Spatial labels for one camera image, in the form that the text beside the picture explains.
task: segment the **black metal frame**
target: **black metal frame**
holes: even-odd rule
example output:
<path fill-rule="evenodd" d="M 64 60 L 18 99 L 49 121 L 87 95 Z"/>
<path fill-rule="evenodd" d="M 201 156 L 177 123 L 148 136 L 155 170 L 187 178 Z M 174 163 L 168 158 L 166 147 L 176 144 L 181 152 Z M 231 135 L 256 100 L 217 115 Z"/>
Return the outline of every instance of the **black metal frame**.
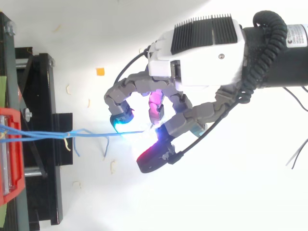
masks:
<path fill-rule="evenodd" d="M 23 99 L 33 113 L 30 122 L 23 120 L 22 129 L 58 132 L 73 129 L 71 113 L 55 113 L 50 60 L 48 54 L 30 55 L 24 71 L 17 72 L 19 87 L 24 89 Z M 40 159 L 47 173 L 46 176 L 26 178 L 30 230 L 39 230 L 40 220 L 51 220 L 51 225 L 60 224 L 63 219 L 60 166 L 73 163 L 72 151 L 66 149 L 64 141 L 52 139 L 35 141 L 30 145 L 24 143 L 23 146 L 25 167 L 39 166 Z"/>
<path fill-rule="evenodd" d="M 72 113 L 55 111 L 51 57 L 45 53 L 33 56 L 32 48 L 15 49 L 13 36 L 5 34 L 3 29 L 8 21 L 0 13 L 0 75 L 7 76 L 6 106 L 21 111 L 22 130 L 72 130 Z M 16 58 L 27 59 L 24 69 L 16 70 Z M 25 120 L 25 108 L 33 114 L 30 122 Z M 8 203 L 4 230 L 36 231 L 40 220 L 60 224 L 63 219 L 60 166 L 73 163 L 72 151 L 61 140 L 46 139 L 23 143 L 23 153 L 25 167 L 39 167 L 41 176 L 26 177 L 26 192 Z"/>

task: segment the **red clamp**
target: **red clamp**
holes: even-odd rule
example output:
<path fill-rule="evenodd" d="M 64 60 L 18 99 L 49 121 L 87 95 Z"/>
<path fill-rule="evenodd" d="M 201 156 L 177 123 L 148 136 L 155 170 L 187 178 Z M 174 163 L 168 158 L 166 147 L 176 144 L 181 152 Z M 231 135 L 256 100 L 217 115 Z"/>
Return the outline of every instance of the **red clamp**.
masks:
<path fill-rule="evenodd" d="M 20 112 L 0 108 L 0 124 L 21 130 Z M 21 138 L 21 135 L 0 133 L 2 139 Z M 22 142 L 0 143 L 0 205 L 8 203 L 25 188 Z"/>

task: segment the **black heat sink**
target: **black heat sink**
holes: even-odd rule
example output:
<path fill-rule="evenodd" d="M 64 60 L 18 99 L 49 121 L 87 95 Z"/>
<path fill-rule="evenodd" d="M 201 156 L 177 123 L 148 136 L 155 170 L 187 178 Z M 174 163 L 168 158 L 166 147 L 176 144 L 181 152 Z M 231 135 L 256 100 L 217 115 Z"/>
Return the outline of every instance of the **black heat sink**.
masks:
<path fill-rule="evenodd" d="M 171 53 L 177 54 L 191 48 L 213 45 L 213 37 L 215 44 L 237 42 L 237 35 L 230 15 L 193 18 L 176 25 Z"/>

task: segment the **sticker label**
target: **sticker label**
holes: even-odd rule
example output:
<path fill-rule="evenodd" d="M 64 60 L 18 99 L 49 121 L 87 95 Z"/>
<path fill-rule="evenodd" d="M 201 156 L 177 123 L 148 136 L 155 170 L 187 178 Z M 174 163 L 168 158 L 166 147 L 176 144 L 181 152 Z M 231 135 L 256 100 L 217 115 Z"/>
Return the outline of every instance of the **sticker label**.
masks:
<path fill-rule="evenodd" d="M 287 25 L 288 35 L 287 35 L 287 47 L 306 47 L 308 45 L 307 41 L 307 31 L 308 25 Z"/>

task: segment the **small orange piece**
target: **small orange piece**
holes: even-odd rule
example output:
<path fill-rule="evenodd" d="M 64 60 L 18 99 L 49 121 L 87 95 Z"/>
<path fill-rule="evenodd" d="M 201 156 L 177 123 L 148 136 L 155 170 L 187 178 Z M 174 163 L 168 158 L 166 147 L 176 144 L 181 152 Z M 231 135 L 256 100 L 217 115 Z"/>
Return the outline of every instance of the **small orange piece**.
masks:
<path fill-rule="evenodd" d="M 97 68 L 96 69 L 96 74 L 98 76 L 104 76 L 105 75 L 105 69 L 104 68 Z"/>

